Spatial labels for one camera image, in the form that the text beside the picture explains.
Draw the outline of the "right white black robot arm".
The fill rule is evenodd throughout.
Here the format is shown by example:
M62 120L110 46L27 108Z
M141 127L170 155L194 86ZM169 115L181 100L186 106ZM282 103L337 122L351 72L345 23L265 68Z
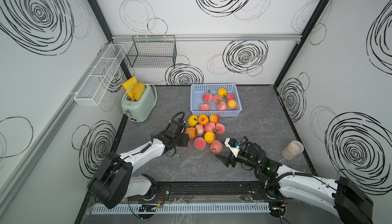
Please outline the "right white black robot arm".
M263 182L262 191L272 198L297 199L339 217L344 224L371 224L373 201L348 178L325 179L296 171L269 159L256 143L226 139L229 155L222 156L213 149L216 157L226 167L245 165L253 170L255 177Z

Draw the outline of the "red orange peach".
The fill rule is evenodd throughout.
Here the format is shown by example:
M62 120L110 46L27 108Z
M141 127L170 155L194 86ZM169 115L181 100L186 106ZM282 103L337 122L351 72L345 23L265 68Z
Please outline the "red orange peach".
M218 111L226 111L227 110L226 102L219 99L217 102L217 110Z

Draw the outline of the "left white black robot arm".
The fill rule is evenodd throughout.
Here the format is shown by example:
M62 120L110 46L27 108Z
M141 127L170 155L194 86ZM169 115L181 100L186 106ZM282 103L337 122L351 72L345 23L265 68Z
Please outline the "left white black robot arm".
M147 174L134 176L133 172L170 151L176 152L178 147L188 146L184 117L183 111L176 113L163 131L150 135L149 141L136 149L121 154L110 152L105 156L87 185L96 201L112 209L124 198L153 199L157 182Z

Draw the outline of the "orange yellow peach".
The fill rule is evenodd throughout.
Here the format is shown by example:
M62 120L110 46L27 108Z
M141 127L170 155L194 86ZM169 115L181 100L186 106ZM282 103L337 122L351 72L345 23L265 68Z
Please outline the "orange yellow peach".
M234 99L228 100L227 101L227 107L232 109L232 110L235 110L237 108L237 101L234 100Z

